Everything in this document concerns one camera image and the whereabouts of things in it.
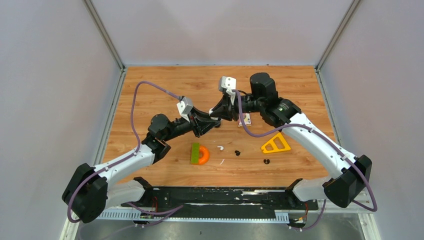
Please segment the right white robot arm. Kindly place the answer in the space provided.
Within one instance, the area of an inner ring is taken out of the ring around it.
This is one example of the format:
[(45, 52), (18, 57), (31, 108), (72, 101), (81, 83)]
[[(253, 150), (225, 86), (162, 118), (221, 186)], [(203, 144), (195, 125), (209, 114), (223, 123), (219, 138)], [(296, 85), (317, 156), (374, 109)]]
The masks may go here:
[(376, 212), (377, 202), (369, 183), (371, 159), (364, 154), (354, 155), (319, 130), (295, 103), (279, 96), (276, 83), (268, 73), (253, 74), (249, 83), (251, 92), (241, 95), (235, 78), (221, 77), (218, 89), (222, 99), (210, 109), (210, 116), (242, 121), (244, 113), (259, 113), (274, 129), (265, 133), (246, 129), (250, 136), (261, 138), (283, 132), (312, 154), (328, 172), (326, 177), (296, 180), (285, 195), (286, 204), (298, 209), (310, 200), (329, 200), (340, 208), (355, 203)]

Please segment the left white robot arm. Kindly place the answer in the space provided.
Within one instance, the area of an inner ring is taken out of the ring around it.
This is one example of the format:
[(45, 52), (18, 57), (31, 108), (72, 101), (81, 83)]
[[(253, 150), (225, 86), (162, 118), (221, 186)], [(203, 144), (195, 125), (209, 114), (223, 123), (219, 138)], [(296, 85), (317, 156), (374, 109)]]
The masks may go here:
[(135, 148), (106, 163), (79, 165), (62, 194), (67, 205), (67, 218), (72, 223), (89, 223), (103, 210), (126, 202), (149, 206), (153, 193), (142, 177), (120, 184), (120, 180), (144, 167), (163, 159), (171, 147), (167, 141), (193, 132), (199, 138), (212, 128), (218, 128), (221, 119), (194, 108), (188, 118), (171, 121), (160, 113), (152, 117), (148, 133), (138, 140)]

